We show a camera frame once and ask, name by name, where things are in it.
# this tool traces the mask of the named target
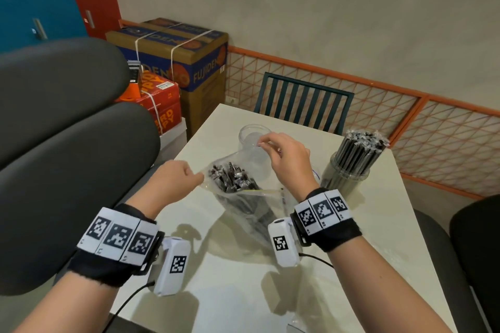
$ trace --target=metal handle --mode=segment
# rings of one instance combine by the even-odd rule
[[[40,22],[40,19],[33,18],[34,26],[36,27],[36,34],[39,40],[48,40],[47,34],[43,29],[43,25]]]
[[[85,14],[87,15],[87,20],[89,21],[89,24],[91,25],[91,28],[92,29],[95,29],[96,26],[94,25],[93,23],[93,19],[92,19],[92,14],[91,14],[91,11],[89,10],[85,10]]]

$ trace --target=black cable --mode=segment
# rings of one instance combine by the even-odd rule
[[[315,257],[314,255],[305,254],[305,253],[299,253],[299,254],[298,254],[298,256],[299,256],[299,257],[310,257],[310,258],[314,258],[315,260],[319,260],[320,262],[323,262],[325,265],[328,265],[328,266],[330,266],[331,268],[335,268],[335,267],[334,267],[334,265],[329,264],[326,260],[322,260],[321,258]]]
[[[121,312],[121,310],[123,309],[123,307],[135,296],[137,295],[137,293],[143,289],[145,289],[146,287],[149,287],[149,286],[154,286],[154,281],[150,281],[149,283],[146,283],[144,286],[138,288],[137,290],[134,291],[134,293],[132,295],[130,295],[128,297],[127,300],[125,300],[125,303],[122,304],[122,306],[120,308],[118,308],[118,311],[116,311],[116,313],[109,319],[108,323],[106,324],[106,326],[104,327],[104,330],[103,330],[103,333],[106,332],[106,330],[109,329],[109,326],[111,325],[111,323],[115,320],[115,317],[118,316],[118,313]]]

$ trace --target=cabinet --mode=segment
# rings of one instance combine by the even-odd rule
[[[120,28],[121,19],[116,0],[76,0],[80,15],[91,37],[106,39],[105,33]]]
[[[75,0],[0,0],[0,51],[41,42],[33,33],[40,21],[48,40],[86,36]]]

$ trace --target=green chair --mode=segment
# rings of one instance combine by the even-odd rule
[[[342,108],[340,119],[337,122],[337,126],[334,130],[334,134],[342,135],[344,123],[346,122],[347,112],[349,111],[349,107],[351,106],[351,102],[353,101],[354,93],[348,92],[348,91],[343,91],[343,90],[337,90],[337,89],[334,89],[331,87],[321,86],[321,85],[317,85],[314,83],[304,82],[304,81],[300,81],[298,79],[288,78],[288,77],[284,77],[284,76],[277,75],[277,74],[265,73],[264,79],[262,80],[262,86],[260,86],[259,97],[257,99],[255,109],[253,110],[254,112],[260,113],[260,108],[262,106],[262,100],[264,99],[264,94],[266,92],[268,78],[272,78],[272,84],[271,84],[271,91],[269,93],[269,99],[268,99],[267,105],[266,105],[266,111],[264,113],[266,116],[271,115],[272,103],[274,101],[276,89],[278,88],[278,81],[283,82],[281,92],[279,93],[279,96],[278,96],[278,103],[276,105],[276,110],[274,112],[274,117],[278,118],[278,119],[279,119],[279,115],[281,114],[281,111],[283,108],[283,103],[284,103],[284,99],[286,97],[286,90],[288,88],[288,85],[290,83],[293,84],[293,87],[291,89],[290,99],[288,101],[288,106],[286,107],[286,111],[285,111],[284,118],[283,118],[283,120],[285,120],[285,121],[290,121],[290,116],[291,116],[291,112],[293,109],[293,105],[295,103],[295,98],[297,96],[298,88],[299,88],[299,86],[302,86],[302,88],[303,88],[302,95],[298,101],[297,111],[295,113],[295,118],[293,119],[293,122],[296,124],[298,124],[298,122],[301,119],[302,111],[304,109],[304,105],[305,105],[307,97],[308,97],[309,89],[310,88],[314,89],[314,92],[312,94],[312,98],[310,100],[309,108],[308,108],[307,114],[306,114],[304,122],[303,122],[303,125],[305,125],[306,127],[309,126],[311,118],[313,117],[313,113],[314,113],[314,110],[316,107],[317,100],[320,96],[320,92],[324,91],[324,96],[323,96],[323,100],[321,102],[320,109],[318,111],[318,114],[316,116],[316,120],[315,120],[315,123],[313,126],[313,128],[315,128],[315,129],[320,128],[320,124],[321,124],[321,121],[323,119],[325,110],[327,109],[328,100],[330,99],[330,95],[335,94],[336,96],[335,96],[332,108],[328,112],[328,117],[327,117],[327,120],[325,121],[325,124],[323,127],[323,130],[325,132],[327,132],[330,129],[330,125],[332,125],[332,121],[334,120],[334,117],[335,117],[335,114],[337,112],[337,108],[339,107],[339,104],[341,102],[342,96],[345,96],[347,99],[346,99],[346,102],[344,103],[344,106]]]

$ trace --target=person's left hand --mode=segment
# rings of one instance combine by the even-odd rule
[[[166,205],[186,197],[203,178],[201,172],[193,174],[186,161],[168,161],[126,203],[155,219]]]

